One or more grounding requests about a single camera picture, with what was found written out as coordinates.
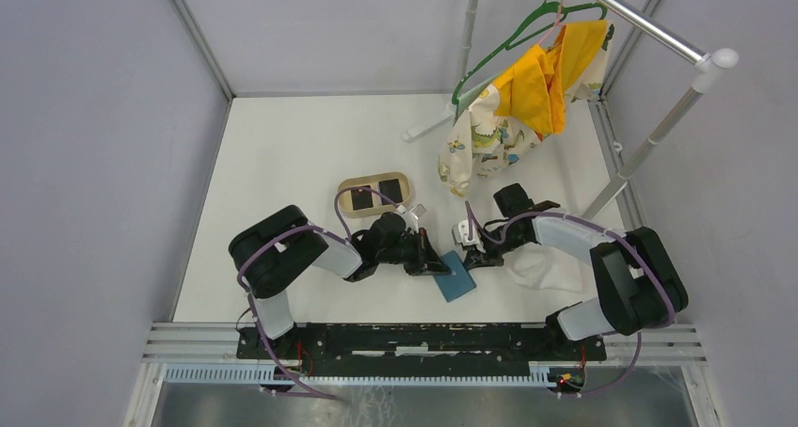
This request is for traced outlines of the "beige oval tray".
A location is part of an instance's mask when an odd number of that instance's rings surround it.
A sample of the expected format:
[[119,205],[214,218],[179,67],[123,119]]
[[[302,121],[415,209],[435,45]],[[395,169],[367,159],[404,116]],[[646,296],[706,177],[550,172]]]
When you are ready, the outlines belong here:
[[[389,198],[379,192],[378,183],[384,180],[398,179],[402,185],[403,202],[393,203]],[[352,211],[350,191],[353,187],[369,187],[373,194],[374,207],[368,210]],[[338,187],[335,197],[335,207],[342,216],[347,218],[363,218],[368,216],[381,215],[385,212],[394,210],[396,205],[408,206],[413,199],[413,188],[409,178],[401,172],[385,172],[374,175],[360,176],[342,181]]]

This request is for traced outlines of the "blue card holder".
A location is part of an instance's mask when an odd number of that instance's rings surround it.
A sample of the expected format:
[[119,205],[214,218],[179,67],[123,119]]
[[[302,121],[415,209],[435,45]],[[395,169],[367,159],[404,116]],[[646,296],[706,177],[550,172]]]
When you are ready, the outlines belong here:
[[441,257],[450,269],[448,274],[434,275],[434,280],[447,303],[475,290],[477,285],[469,271],[465,268],[456,251],[449,251]]

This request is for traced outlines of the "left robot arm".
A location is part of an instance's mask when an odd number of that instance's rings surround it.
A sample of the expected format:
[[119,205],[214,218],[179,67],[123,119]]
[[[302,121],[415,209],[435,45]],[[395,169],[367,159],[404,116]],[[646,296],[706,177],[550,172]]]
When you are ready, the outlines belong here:
[[257,320],[259,344],[277,359],[295,349],[295,319],[287,289],[311,267],[347,282],[372,276],[381,264],[399,265],[412,277],[453,272],[413,212],[404,207],[383,213],[370,228],[345,240],[289,205],[237,234],[228,252]]

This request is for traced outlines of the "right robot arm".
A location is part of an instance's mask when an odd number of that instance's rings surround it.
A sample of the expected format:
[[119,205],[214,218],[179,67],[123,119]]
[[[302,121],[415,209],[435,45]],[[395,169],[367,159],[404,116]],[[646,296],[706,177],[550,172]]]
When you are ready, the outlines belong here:
[[495,229],[480,224],[471,209],[453,227],[466,269],[500,267],[506,254],[529,244],[564,252],[592,269],[596,296],[546,319],[543,344],[550,356],[567,359],[589,337],[664,328],[687,308],[687,291],[654,229],[606,229],[554,201],[533,202],[518,183],[493,198],[502,214]]

